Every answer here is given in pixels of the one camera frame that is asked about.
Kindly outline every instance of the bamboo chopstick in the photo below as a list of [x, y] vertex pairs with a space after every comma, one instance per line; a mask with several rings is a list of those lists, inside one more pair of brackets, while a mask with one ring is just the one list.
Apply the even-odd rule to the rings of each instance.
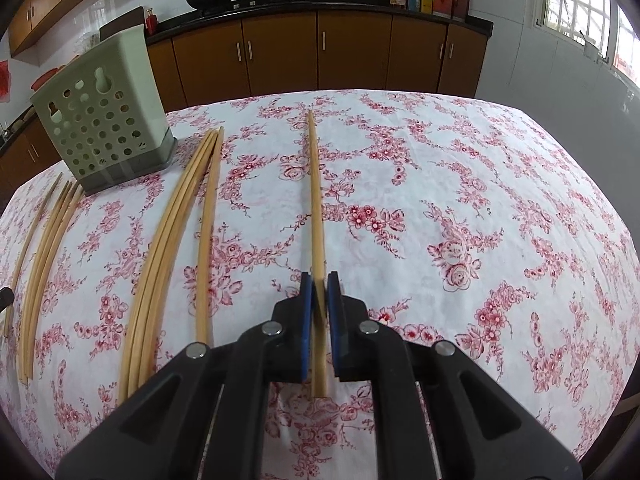
[[27, 382], [26, 353], [29, 339], [29, 328], [31, 326], [31, 316], [33, 315], [32, 298], [35, 294], [35, 289], [37, 288], [36, 281], [42, 272], [42, 265], [44, 264], [43, 258], [45, 258], [46, 254], [49, 253], [51, 232], [58, 225], [58, 216], [60, 215], [60, 210], [62, 209], [62, 205], [66, 200], [66, 196], [70, 188], [71, 182], [68, 181], [62, 188], [62, 191], [58, 196], [58, 200], [56, 200], [56, 204], [49, 215], [49, 219], [47, 219], [47, 224], [45, 225], [42, 238], [40, 239], [33, 266], [31, 267], [29, 281], [27, 282], [27, 290], [22, 301], [22, 319], [20, 322], [20, 333], [18, 335], [18, 377], [24, 384]]
[[306, 117], [309, 127], [309, 161], [311, 173], [311, 277], [316, 285], [318, 308], [314, 310], [311, 339], [311, 395], [326, 396], [326, 306], [324, 303], [324, 231], [322, 230], [322, 190], [320, 157], [314, 114]]
[[[25, 238], [24, 244], [22, 245], [22, 251], [20, 252], [20, 256], [18, 256], [18, 261], [15, 264], [14, 277], [11, 283], [11, 290], [14, 292], [16, 291], [16, 287], [18, 286], [18, 277], [20, 276], [20, 270], [22, 269], [22, 264], [24, 263], [24, 257], [27, 255], [27, 250], [29, 249], [29, 245], [31, 244], [31, 239], [33, 238], [33, 234], [36, 231], [38, 224], [40, 223], [40, 217], [44, 213], [44, 209], [47, 207], [47, 204], [51, 199], [51, 195], [53, 195], [53, 191], [56, 189], [56, 186], [60, 182], [61, 178], [62, 178], [62, 173], [58, 175], [58, 178], [55, 180], [53, 184], [51, 184], [51, 187], [49, 187], [47, 194], [45, 195], [44, 199], [42, 199], [42, 202], [40, 202], [40, 206], [38, 207], [35, 218], [31, 222], [31, 227], [29, 227], [29, 232], [27, 232], [27, 237]], [[13, 314], [14, 314], [14, 306], [11, 304], [9, 305], [9, 307], [6, 310], [6, 313], [4, 314], [4, 337], [9, 337], [9, 330], [12, 325]]]
[[[176, 203], [178, 202], [178, 198], [180, 197], [180, 192], [183, 190], [187, 180], [190, 178], [192, 170], [194, 171], [194, 167], [196, 166], [196, 159], [215, 136], [215, 132], [213, 130], [209, 130], [208, 133], [203, 137], [199, 146], [196, 149], [196, 152], [191, 157], [190, 162], [187, 167], [182, 172], [178, 184], [175, 186], [174, 192], [171, 196], [171, 199], [162, 214], [162, 218], [156, 229], [156, 234], [154, 235], [154, 240], [151, 243], [149, 248], [148, 255], [146, 257], [146, 261], [144, 263], [142, 273], [140, 275], [140, 280], [138, 282], [138, 287], [136, 289], [136, 295], [134, 297], [133, 306], [131, 309], [131, 316], [129, 318], [129, 325], [127, 327], [127, 335], [125, 337], [124, 344], [124, 352], [122, 356], [122, 365], [120, 367], [120, 379], [118, 381], [118, 402], [122, 403], [126, 400], [129, 395], [135, 391], [138, 385], [138, 373], [140, 370], [139, 358], [137, 359], [136, 370], [132, 370], [132, 359], [134, 357], [134, 343], [136, 342], [136, 335], [138, 334], [140, 327], [139, 324], [142, 325], [142, 330], [144, 333], [144, 324], [146, 324], [146, 314], [144, 315], [144, 319], [141, 318], [141, 310], [142, 310], [142, 302], [145, 299], [147, 283], [149, 282], [150, 277], [152, 278], [154, 275], [152, 274], [152, 270], [156, 273], [158, 272], [158, 268], [155, 266], [156, 253], [159, 250], [159, 246], [162, 244], [166, 244], [166, 238], [168, 237], [168, 232], [170, 230], [169, 222], [172, 215], [174, 215], [174, 208], [176, 207]], [[130, 373], [132, 374], [131, 384], [129, 379]]]
[[40, 317], [40, 306], [42, 305], [42, 298], [44, 296], [44, 290], [47, 286], [47, 282], [49, 281], [49, 273], [51, 272], [51, 267], [53, 265], [53, 260], [58, 253], [58, 249], [60, 248], [60, 242], [62, 241], [63, 236], [65, 235], [66, 228], [69, 226], [69, 222], [71, 222], [71, 217], [76, 211], [76, 206], [78, 206], [78, 202], [82, 198], [83, 190], [80, 187], [80, 183], [76, 182], [71, 191], [68, 193], [65, 199], [65, 203], [62, 206], [63, 214], [62, 219], [58, 224], [58, 228], [56, 233], [54, 234], [53, 240], [49, 247], [49, 253], [47, 254], [47, 258], [44, 262], [44, 266], [42, 267], [42, 272], [38, 276], [38, 288], [36, 289], [36, 293], [33, 297], [32, 303], [32, 314], [31, 314], [31, 326], [29, 328], [28, 339], [27, 339], [27, 357], [26, 357], [26, 374], [27, 378], [33, 379], [33, 355], [35, 351], [35, 338], [36, 338], [36, 329], [38, 327], [38, 319]]
[[220, 128], [216, 147], [209, 165], [209, 179], [202, 209], [202, 227], [198, 245], [198, 273], [196, 275], [196, 341], [208, 344], [209, 336], [207, 314], [209, 307], [209, 266], [211, 261], [211, 230], [216, 217], [216, 190], [220, 180], [220, 160], [225, 130]]
[[196, 192], [200, 187], [200, 183], [207, 171], [209, 159], [215, 146], [220, 142], [220, 137], [213, 139], [213, 145], [207, 146], [202, 153], [202, 158], [196, 166], [196, 172], [193, 179], [188, 183], [184, 199], [178, 208], [178, 214], [174, 224], [171, 227], [168, 242], [162, 254], [160, 269], [156, 278], [156, 284], [152, 289], [152, 296], [149, 302], [149, 314], [146, 320], [145, 333], [142, 344], [142, 353], [140, 355], [140, 374], [138, 376], [138, 387], [142, 386], [153, 373], [154, 367], [154, 350], [156, 348], [156, 338], [160, 331], [162, 312], [166, 303], [166, 295], [169, 288], [169, 282], [174, 269], [175, 258], [178, 252], [180, 240], [189, 218], [191, 208], [195, 202]]

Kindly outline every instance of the pink floral pattern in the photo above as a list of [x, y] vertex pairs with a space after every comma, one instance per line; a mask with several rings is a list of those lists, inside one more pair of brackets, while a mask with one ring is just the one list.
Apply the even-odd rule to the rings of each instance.
[[[297, 294], [309, 270], [306, 113], [316, 120], [327, 270], [371, 319], [423, 345], [447, 339], [577, 457], [615, 408], [640, 352], [640, 262], [603, 193], [518, 110], [413, 92], [251, 97], [169, 114], [171, 166], [85, 197], [47, 277], [35, 370], [15, 378], [16, 335], [38, 225], [0, 345], [0, 408], [34, 457], [61, 457], [116, 407], [130, 306], [159, 220], [210, 128], [225, 127], [210, 234], [209, 329], [238, 339]], [[60, 163], [20, 188], [0, 217], [0, 286]], [[156, 338], [159, 370], [195, 337], [200, 186]], [[332, 362], [331, 354], [327, 361]], [[264, 480], [375, 477], [366, 383], [272, 384]]]

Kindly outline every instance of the blue gripper pad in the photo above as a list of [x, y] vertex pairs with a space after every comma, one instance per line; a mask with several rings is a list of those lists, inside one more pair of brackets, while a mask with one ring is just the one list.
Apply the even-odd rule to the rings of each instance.
[[302, 340], [300, 355], [302, 356], [302, 382], [306, 381], [309, 374], [309, 352], [311, 348], [311, 309], [313, 303], [314, 283], [308, 272], [303, 272], [300, 279], [300, 300], [302, 301], [302, 308], [304, 309], [303, 323], [302, 323]]

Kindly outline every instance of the window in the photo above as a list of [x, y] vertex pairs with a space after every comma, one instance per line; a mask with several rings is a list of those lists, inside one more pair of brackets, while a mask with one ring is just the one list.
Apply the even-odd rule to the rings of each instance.
[[640, 39], [615, 0], [536, 0], [542, 23], [571, 41], [598, 47], [603, 64], [640, 87]]
[[640, 40], [622, 9], [618, 8], [618, 44], [613, 66], [640, 86]]
[[580, 32], [603, 56], [609, 44], [610, 0], [547, 0], [545, 25], [584, 44]]

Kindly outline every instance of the box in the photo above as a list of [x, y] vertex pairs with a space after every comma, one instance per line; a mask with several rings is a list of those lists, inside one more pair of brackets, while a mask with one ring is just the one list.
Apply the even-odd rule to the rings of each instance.
[[432, 14], [433, 0], [420, 0], [420, 12], [423, 14]]
[[406, 0], [406, 6], [409, 10], [420, 12], [420, 0]]

